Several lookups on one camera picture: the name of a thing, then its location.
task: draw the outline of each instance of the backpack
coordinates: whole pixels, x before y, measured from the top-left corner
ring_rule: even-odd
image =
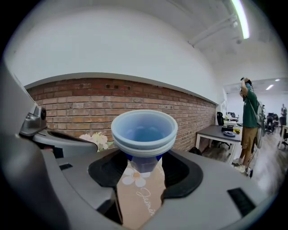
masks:
[[[200,151],[198,148],[196,148],[196,147],[193,147],[192,149],[190,149],[189,152],[190,152],[190,153],[194,153],[194,154],[196,154],[196,155],[202,156],[201,151]]]
[[[256,118],[256,122],[257,122],[257,135],[256,135],[256,145],[257,148],[260,149],[262,146],[262,137],[265,136],[265,123],[264,123],[264,118],[265,118],[265,113],[263,110],[263,105],[261,102],[257,101],[257,105],[258,105],[258,109],[257,109],[257,114],[249,100],[249,103],[251,105],[251,108],[253,110],[253,113],[255,115]]]

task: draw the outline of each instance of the white wall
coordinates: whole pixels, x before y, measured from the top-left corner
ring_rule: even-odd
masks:
[[[267,116],[268,113],[276,113],[281,116],[282,104],[288,107],[288,94],[283,93],[256,93],[258,101],[265,105]],[[243,99],[239,93],[227,94],[228,112],[234,112],[236,116],[239,115],[239,123],[243,122]]]
[[[227,93],[224,88],[219,87],[218,90],[218,105],[216,107],[216,113],[215,113],[215,124],[218,124],[217,121],[217,112],[221,112],[223,114],[223,117],[225,117],[227,112]]]
[[[4,59],[23,85],[71,73],[117,73],[218,102],[205,57],[178,31],[139,11],[92,7],[62,14],[33,27]]]
[[[241,46],[238,55],[231,55],[213,67],[219,81],[229,85],[240,82],[242,77],[252,81],[285,78],[288,76],[287,62],[285,48],[279,44],[247,42]]]

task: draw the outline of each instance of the person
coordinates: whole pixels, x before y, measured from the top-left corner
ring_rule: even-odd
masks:
[[[287,108],[284,106],[284,104],[282,105],[282,108],[281,108],[281,115],[283,117],[287,116]]]
[[[266,122],[266,125],[265,125],[265,131],[271,131],[271,132],[274,132],[274,114],[273,113],[268,113],[267,115],[267,122]]]
[[[275,127],[278,127],[279,125],[279,117],[277,114],[274,113],[274,116],[273,116],[273,132],[275,130]]]
[[[234,164],[239,164],[235,167],[239,172],[244,173],[248,167],[248,162],[251,156],[251,149],[253,146],[254,138],[257,135],[257,120],[253,109],[257,112],[258,101],[256,94],[251,91],[250,81],[245,78],[241,83],[240,96],[243,98],[243,129],[242,129],[242,152],[240,158],[233,160]]]

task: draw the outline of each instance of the stacked cups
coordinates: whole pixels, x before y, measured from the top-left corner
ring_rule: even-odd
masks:
[[[169,115],[153,110],[123,113],[111,125],[114,144],[140,173],[151,172],[175,142],[178,125]]]

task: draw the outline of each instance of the black vent slot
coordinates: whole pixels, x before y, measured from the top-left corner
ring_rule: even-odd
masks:
[[[243,217],[255,208],[253,202],[247,197],[241,188],[227,190],[227,192]]]
[[[60,167],[61,171],[63,171],[67,168],[72,168],[73,166],[71,164],[67,163],[67,164],[59,165],[59,167]]]
[[[57,147],[53,147],[53,153],[55,158],[63,158],[63,149],[62,148],[57,148]]]

